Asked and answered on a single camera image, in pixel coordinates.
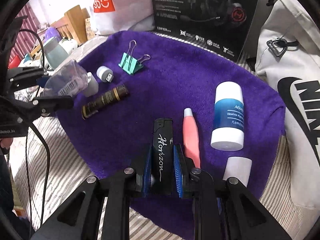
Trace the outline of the person's left hand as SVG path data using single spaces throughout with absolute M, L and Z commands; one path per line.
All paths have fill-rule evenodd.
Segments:
M 13 138 L 1 138 L 1 153 L 6 155 L 9 153 L 10 146 L 12 145 Z

